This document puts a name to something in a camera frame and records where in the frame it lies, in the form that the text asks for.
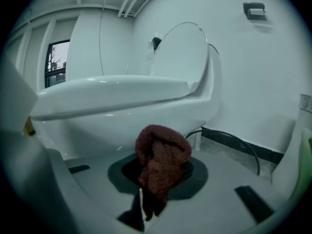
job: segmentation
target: baseboard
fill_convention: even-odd
[[[245,145],[243,145],[241,142],[237,141],[236,139],[230,136],[226,136],[226,135],[215,133],[215,132],[202,132],[201,135],[205,138],[211,139],[215,142],[218,142],[227,147],[231,147],[240,152],[251,154]],[[257,154],[259,158],[265,159],[269,162],[278,164],[281,161],[282,157],[284,156],[282,153],[274,152],[270,149],[257,146],[251,143],[248,143],[248,144],[255,151],[255,153]]]

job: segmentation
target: black hose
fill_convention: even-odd
[[[224,135],[233,137],[233,138],[239,140],[240,142],[242,142],[242,143],[243,143],[245,146],[247,146],[247,147],[251,150],[251,152],[253,153],[253,156],[254,156],[254,158],[255,158],[255,160],[256,160],[256,162],[257,162],[257,166],[258,166],[258,168],[257,168],[257,175],[258,175],[258,176],[260,175],[260,162],[259,162],[258,156],[257,156],[257,154],[255,153],[254,149],[252,149],[252,147],[251,147],[248,143],[246,143],[246,142],[243,141],[242,139],[240,139],[240,138],[238,138],[238,137],[236,137],[236,136],[234,136],[234,135],[231,135],[231,134],[229,134],[229,133],[226,133],[226,132],[223,132],[223,131],[219,131],[219,130],[211,130],[211,129],[202,129],[202,130],[197,130],[197,131],[191,132],[190,134],[188,134],[188,135],[186,136],[186,138],[188,138],[189,136],[191,136],[191,135],[193,135],[193,134],[199,133],[199,132],[213,132],[213,133],[224,134]]]

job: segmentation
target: toilet paper roll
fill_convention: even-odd
[[[263,9],[249,9],[248,14],[254,15],[254,16],[263,16],[264,10]]]

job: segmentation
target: toilet paper holder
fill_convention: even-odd
[[[261,2],[243,3],[244,13],[248,20],[267,20],[265,17],[264,4]]]

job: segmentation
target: hanging cord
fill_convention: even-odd
[[[247,148],[253,153],[253,156],[257,162],[257,175],[259,176],[260,175],[260,162],[259,162],[259,159],[258,159],[258,156],[257,154],[255,153],[254,149],[252,149],[252,147],[246,143],[245,141],[243,141],[242,139],[234,136],[234,135],[231,135],[231,134],[228,134],[226,132],[222,132],[222,131],[218,131],[218,130],[211,130],[211,129],[202,129],[202,130],[197,130],[197,131],[194,131],[190,134],[188,134],[185,138],[188,138],[189,136],[193,135],[193,134],[196,134],[196,133],[200,133],[200,132],[211,132],[211,133],[219,133],[219,134],[224,134],[224,135],[227,135],[227,136],[230,136],[232,138],[235,138],[237,140],[239,140],[241,143],[243,143],[245,146],[247,146]]]
[[[101,62],[103,75],[104,75],[104,70],[103,70],[102,57],[101,57],[101,25],[102,25],[102,17],[103,17],[105,3],[106,3],[106,0],[104,0],[103,6],[102,6],[101,20],[99,22],[99,37],[98,37],[99,60]]]

